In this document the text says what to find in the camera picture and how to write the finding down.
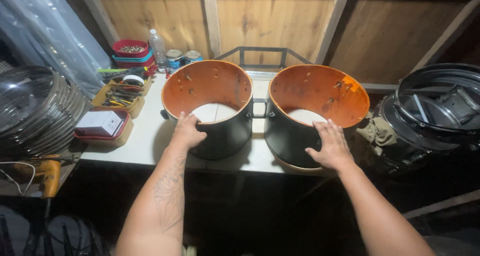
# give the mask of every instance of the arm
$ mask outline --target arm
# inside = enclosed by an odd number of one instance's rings
[[[323,167],[337,171],[350,197],[358,227],[370,255],[435,255],[422,236],[375,188],[350,154],[342,127],[313,122],[321,151],[305,151]]]
[[[190,148],[207,134],[195,115],[178,117],[172,140],[130,208],[117,242],[117,255],[181,255],[185,196],[183,175]]]

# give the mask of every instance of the tape roll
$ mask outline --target tape roll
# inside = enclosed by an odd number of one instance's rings
[[[123,77],[123,83],[143,87],[144,79],[137,75],[126,75]]]

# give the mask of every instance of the white box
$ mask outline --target white box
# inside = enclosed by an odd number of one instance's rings
[[[89,111],[75,126],[85,136],[111,137],[117,133],[122,119],[113,111]]]

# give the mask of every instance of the white cable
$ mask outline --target white cable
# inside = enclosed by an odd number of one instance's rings
[[[20,185],[19,185],[17,182],[15,182],[15,180],[13,180],[8,174],[6,174],[3,170],[0,169],[0,171],[1,171],[8,179],[10,179],[10,181],[14,182],[15,185],[17,185],[18,192],[20,193],[20,195],[23,195],[23,194],[25,194],[25,192],[28,191],[28,188],[29,188],[30,185],[32,184],[33,178],[35,177],[35,167],[33,167],[31,164],[28,164],[28,163],[25,163],[25,162],[0,162],[0,164],[10,164],[10,163],[20,163],[20,164],[28,165],[28,166],[30,166],[30,167],[33,168],[32,178],[30,179],[30,182],[28,183],[27,188],[25,188],[25,190],[24,190],[23,192],[22,192],[22,190],[20,189]]]

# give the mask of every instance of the plastic bottle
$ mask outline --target plastic bottle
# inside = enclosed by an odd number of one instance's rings
[[[165,73],[167,68],[167,59],[165,57],[165,44],[163,43],[163,39],[157,34],[157,31],[155,29],[150,30],[150,38],[148,38],[148,42],[152,47],[152,54],[159,68],[158,71],[160,73]]]

